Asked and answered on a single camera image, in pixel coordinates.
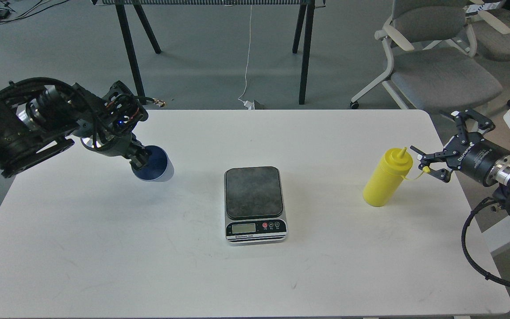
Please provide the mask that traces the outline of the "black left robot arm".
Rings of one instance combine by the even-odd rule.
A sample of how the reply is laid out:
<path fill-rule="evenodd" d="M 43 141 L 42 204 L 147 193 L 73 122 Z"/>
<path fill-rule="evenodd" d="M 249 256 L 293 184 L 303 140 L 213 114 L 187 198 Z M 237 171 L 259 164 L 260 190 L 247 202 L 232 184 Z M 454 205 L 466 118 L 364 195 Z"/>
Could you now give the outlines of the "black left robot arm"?
<path fill-rule="evenodd" d="M 134 171 L 152 159 L 134 135 L 148 118 L 141 103 L 121 81 L 99 97 L 79 84 L 36 77 L 0 89 L 0 171 L 10 178 L 54 157 L 80 139 L 88 151 L 122 157 Z"/>

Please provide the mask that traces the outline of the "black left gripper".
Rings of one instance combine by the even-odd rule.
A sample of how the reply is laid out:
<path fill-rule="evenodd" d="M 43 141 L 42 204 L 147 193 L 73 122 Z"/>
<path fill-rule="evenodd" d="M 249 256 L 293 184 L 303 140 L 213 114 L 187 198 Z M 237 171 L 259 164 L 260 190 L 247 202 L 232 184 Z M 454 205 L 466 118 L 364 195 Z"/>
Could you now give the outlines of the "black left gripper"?
<path fill-rule="evenodd" d="M 132 169 L 140 171 L 148 165 L 150 152 L 136 139 L 133 130 L 147 119 L 139 98 L 125 83 L 116 81 L 98 104 L 89 135 L 80 140 L 87 150 L 127 158 Z"/>

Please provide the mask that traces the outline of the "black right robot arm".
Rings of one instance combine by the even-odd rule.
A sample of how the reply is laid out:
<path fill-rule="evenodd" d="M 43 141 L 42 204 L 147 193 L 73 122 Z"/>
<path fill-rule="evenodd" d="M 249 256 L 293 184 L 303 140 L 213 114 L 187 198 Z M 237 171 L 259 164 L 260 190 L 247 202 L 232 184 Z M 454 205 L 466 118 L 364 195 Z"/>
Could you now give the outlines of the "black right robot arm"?
<path fill-rule="evenodd" d="M 457 133 L 446 143 L 443 150 L 424 153 L 410 147 L 417 153 L 419 169 L 445 183 L 451 180 L 453 171 L 461 172 L 484 187 L 494 184 L 498 188 L 492 196 L 484 198 L 467 217 L 461 231 L 461 246 L 466 260 L 486 280 L 510 287 L 510 281 L 492 275 L 484 270 L 470 256 L 466 247 L 467 229 L 483 208 L 494 205 L 510 216 L 510 151 L 484 138 L 495 129 L 494 122 L 481 113 L 468 109 L 454 111 L 447 115 L 455 123 Z"/>

